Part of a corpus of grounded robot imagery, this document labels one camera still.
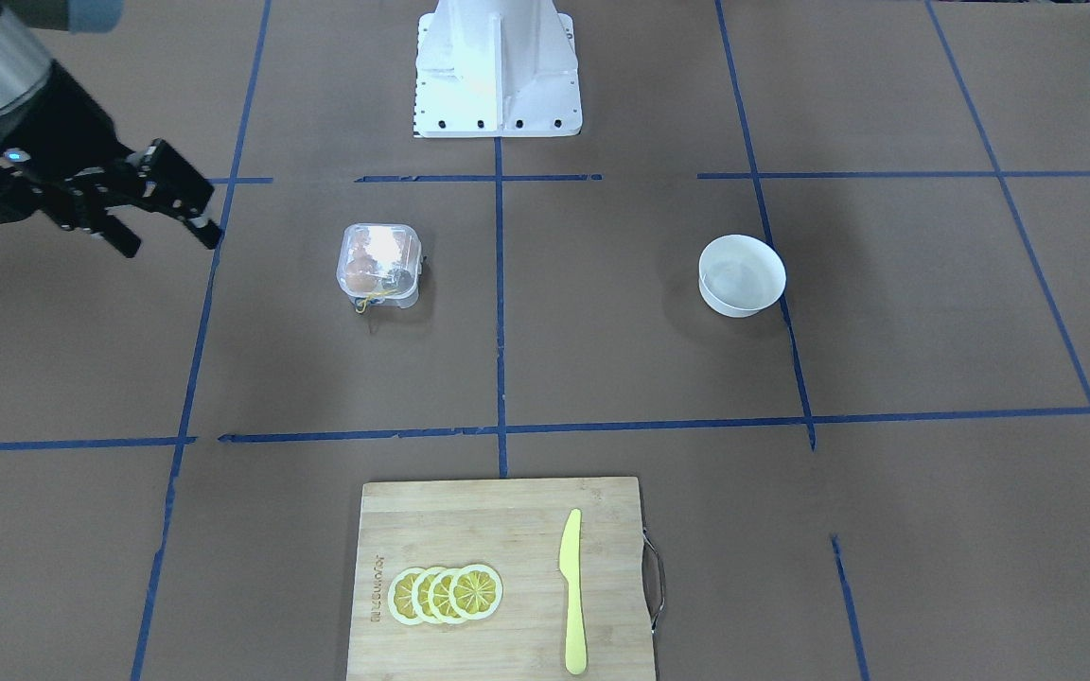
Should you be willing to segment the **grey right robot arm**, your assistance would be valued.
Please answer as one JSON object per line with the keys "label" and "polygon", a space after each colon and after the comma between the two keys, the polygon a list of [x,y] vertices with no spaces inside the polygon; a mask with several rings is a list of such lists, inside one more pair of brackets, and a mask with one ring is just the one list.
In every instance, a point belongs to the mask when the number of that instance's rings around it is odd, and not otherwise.
{"label": "grey right robot arm", "polygon": [[0,1],[0,224],[44,212],[133,258],[140,238],[116,208],[134,206],[216,250],[211,182],[169,142],[135,151],[118,139],[112,118],[36,36],[108,33],[122,13],[121,1]]}

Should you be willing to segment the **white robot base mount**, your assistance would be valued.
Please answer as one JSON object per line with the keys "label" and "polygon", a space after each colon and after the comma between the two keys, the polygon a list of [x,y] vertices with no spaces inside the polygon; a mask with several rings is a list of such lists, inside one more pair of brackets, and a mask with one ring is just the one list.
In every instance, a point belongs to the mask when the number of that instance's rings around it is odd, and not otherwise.
{"label": "white robot base mount", "polygon": [[416,138],[553,138],[584,126],[574,23],[553,1],[440,1],[416,28]]}

